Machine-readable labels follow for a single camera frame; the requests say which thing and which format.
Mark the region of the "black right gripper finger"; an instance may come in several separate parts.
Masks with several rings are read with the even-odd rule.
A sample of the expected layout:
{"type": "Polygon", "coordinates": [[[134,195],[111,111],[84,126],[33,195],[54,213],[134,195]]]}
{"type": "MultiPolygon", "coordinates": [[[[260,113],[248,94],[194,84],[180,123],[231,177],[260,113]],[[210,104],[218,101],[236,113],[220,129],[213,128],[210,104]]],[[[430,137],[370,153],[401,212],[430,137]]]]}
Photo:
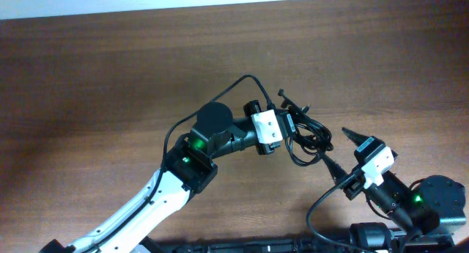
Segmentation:
{"type": "Polygon", "coordinates": [[[326,153],[322,153],[320,157],[328,168],[333,182],[336,185],[344,184],[348,177],[348,174],[345,172],[345,170],[332,158],[330,158],[326,153]]]}
{"type": "Polygon", "coordinates": [[[370,136],[359,134],[345,127],[343,127],[341,131],[352,143],[355,144],[356,147],[361,147],[362,145],[366,147],[368,144],[370,144],[370,136]]]}

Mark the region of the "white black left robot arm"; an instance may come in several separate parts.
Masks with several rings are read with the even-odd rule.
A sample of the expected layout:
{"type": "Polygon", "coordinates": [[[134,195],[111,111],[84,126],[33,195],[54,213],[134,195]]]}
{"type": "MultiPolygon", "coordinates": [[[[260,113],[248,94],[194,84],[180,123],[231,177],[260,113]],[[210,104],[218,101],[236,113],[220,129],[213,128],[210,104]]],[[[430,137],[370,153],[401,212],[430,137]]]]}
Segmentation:
{"type": "Polygon", "coordinates": [[[259,110],[257,101],[235,119],[228,106],[209,102],[196,122],[166,153],[162,167],[129,202],[85,236],[63,246],[53,239],[40,253],[137,252],[140,243],[166,218],[200,194],[218,173],[215,158],[256,147],[269,155],[295,132],[286,110],[259,110]]]}

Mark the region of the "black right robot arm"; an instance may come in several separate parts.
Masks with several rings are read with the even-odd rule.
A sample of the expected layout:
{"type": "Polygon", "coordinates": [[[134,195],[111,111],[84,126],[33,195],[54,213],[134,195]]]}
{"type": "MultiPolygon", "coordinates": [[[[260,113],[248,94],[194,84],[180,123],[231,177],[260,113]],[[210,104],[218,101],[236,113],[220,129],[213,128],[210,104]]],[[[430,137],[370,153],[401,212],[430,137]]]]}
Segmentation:
{"type": "Polygon", "coordinates": [[[347,173],[328,155],[322,154],[334,187],[314,206],[338,189],[349,200],[363,194],[374,213],[392,221],[404,232],[404,237],[398,239],[394,247],[398,252],[404,252],[410,243],[423,236],[450,236],[466,224],[465,187],[461,183],[443,175],[431,175],[406,186],[391,172],[397,153],[382,139],[347,128],[342,132],[355,144],[354,156],[358,164],[347,173]]]}

